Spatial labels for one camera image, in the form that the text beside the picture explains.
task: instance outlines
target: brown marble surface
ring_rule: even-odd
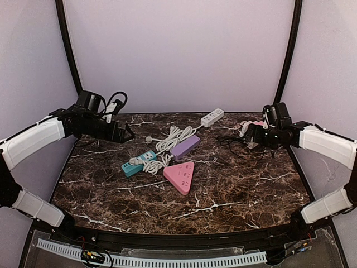
[[[184,159],[195,163],[188,195],[181,195],[157,175],[140,172],[126,178],[121,165],[131,157],[155,150],[147,136],[164,138],[170,126],[196,127],[202,114],[124,114],[135,140],[124,145],[95,141],[76,148],[53,203],[70,212],[78,226],[146,234],[202,234],[245,231],[289,222],[296,208],[309,202],[306,190],[284,149],[275,158],[266,153],[260,161],[234,156],[216,141],[219,135],[238,135],[240,123],[261,119],[261,114],[227,113],[209,128],[201,128],[200,145]],[[92,141],[84,137],[78,145]],[[239,154],[251,154],[235,143]]]

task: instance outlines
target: white wall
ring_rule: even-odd
[[[55,1],[0,1],[0,139],[76,100],[57,22]],[[12,172],[49,199],[73,140],[54,143]],[[31,220],[0,209],[0,266],[18,267]]]
[[[124,112],[261,111],[273,102],[294,0],[65,0],[84,89]]]
[[[283,101],[294,121],[357,139],[357,2],[304,1]],[[316,198],[347,183],[350,171],[296,150]],[[350,267],[357,267],[357,212],[334,219]]]

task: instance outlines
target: pink power strip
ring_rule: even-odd
[[[163,175],[181,194],[186,195],[191,188],[194,168],[195,163],[190,161],[164,168]]]

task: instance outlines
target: black curved pole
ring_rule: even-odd
[[[66,22],[66,14],[65,14],[64,6],[63,6],[63,0],[56,0],[56,9],[57,9],[58,22],[60,24],[60,29],[61,29],[61,34],[62,34],[62,40],[63,40],[63,44],[65,47],[66,55],[67,55],[69,69],[72,74],[75,88],[79,95],[79,93],[83,90],[83,88],[82,88],[82,84],[80,82],[77,65],[76,65],[76,62],[74,59],[71,41],[69,38],[67,22]]]
[[[277,92],[275,94],[274,103],[279,103],[281,101],[281,97],[283,96],[283,92],[284,92],[286,80],[288,78],[288,73],[292,60],[292,55],[294,53],[297,30],[299,28],[299,22],[300,22],[301,9],[302,9],[302,0],[295,0],[294,14],[292,17],[288,47],[286,50],[284,65],[281,71],[281,76],[280,76]]]

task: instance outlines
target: purple power strip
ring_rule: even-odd
[[[174,156],[175,160],[181,159],[184,155],[188,154],[193,148],[200,143],[200,138],[193,135],[187,140],[180,142],[174,148],[170,150],[170,153]]]

